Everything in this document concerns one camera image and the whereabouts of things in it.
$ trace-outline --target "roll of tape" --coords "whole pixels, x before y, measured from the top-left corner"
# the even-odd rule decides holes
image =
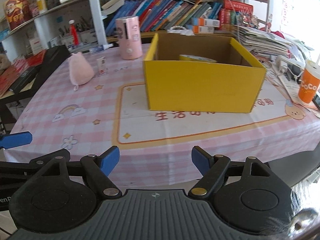
[[[216,60],[211,59],[211,58],[199,57],[199,56],[193,56],[193,55],[183,55],[183,54],[180,54],[180,55],[179,55],[179,60],[217,63]]]

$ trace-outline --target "pink checkered tablecloth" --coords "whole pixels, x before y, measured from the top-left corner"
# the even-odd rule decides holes
[[[120,162],[110,179],[141,187],[200,178],[191,162],[194,145],[233,161],[256,156],[267,162],[314,150],[320,141],[320,119],[267,80],[250,114],[149,111],[142,57],[122,60],[118,48],[84,56],[95,72],[96,59],[105,56],[108,73],[74,91],[66,60],[15,124],[12,133],[30,131],[33,141],[5,150],[8,161],[29,162],[61,148],[75,161],[117,145]]]

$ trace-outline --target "orange cup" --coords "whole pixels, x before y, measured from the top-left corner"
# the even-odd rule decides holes
[[[306,67],[301,77],[298,98],[302,104],[309,104],[320,85],[320,66],[311,60],[306,60]]]

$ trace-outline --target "yellow cardboard box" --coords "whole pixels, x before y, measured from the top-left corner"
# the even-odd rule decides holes
[[[180,54],[217,63],[179,61]],[[266,71],[234,38],[155,34],[144,58],[149,109],[249,113]]]

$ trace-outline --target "coco logo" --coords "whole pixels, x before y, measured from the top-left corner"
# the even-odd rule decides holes
[[[314,86],[313,84],[309,83],[308,85],[304,83],[304,81],[301,81],[301,86],[305,89],[305,90],[317,90],[317,86]]]

